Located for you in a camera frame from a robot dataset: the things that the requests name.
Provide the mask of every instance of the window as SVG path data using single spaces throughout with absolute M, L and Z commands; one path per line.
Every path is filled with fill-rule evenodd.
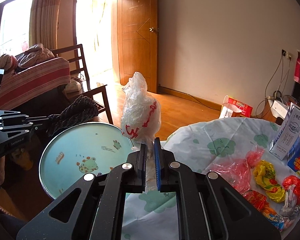
M 0 0 L 0 56 L 29 49 L 32 0 Z

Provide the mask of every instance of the striped blanket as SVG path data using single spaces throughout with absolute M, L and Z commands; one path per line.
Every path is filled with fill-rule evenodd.
M 2 82 L 0 110 L 11 110 L 67 83 L 70 83 L 70 66 L 64 58 L 54 58 L 30 67 Z

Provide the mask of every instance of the silver screw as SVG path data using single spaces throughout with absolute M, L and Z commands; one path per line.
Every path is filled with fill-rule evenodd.
M 93 180 L 94 175 L 92 173 L 87 173 L 86 175 L 83 176 L 83 179 L 86 181 Z
M 217 178 L 218 178 L 218 173 L 216 173 L 216 172 L 210 172 L 210 173 L 208 174 L 208 177 L 209 177 L 210 179 L 217 179 Z
M 178 162 L 172 162 L 172 163 L 170 163 L 170 167 L 172 167 L 172 168 L 179 168 L 180 167 L 180 163 L 178 163 Z
M 130 170 L 132 168 L 132 164 L 130 164 L 130 163 L 124 163 L 124 164 L 122 164 L 122 168 L 124 170 Z

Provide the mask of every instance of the curtain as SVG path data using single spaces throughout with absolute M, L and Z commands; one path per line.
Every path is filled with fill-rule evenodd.
M 42 43 L 57 49 L 57 27 L 60 0 L 33 0 L 30 14 L 29 46 Z

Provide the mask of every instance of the doorway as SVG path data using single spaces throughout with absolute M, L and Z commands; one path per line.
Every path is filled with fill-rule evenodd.
M 91 79 L 103 83 L 114 83 L 111 36 L 112 15 L 117 0 L 77 0 L 76 36 L 82 43 Z

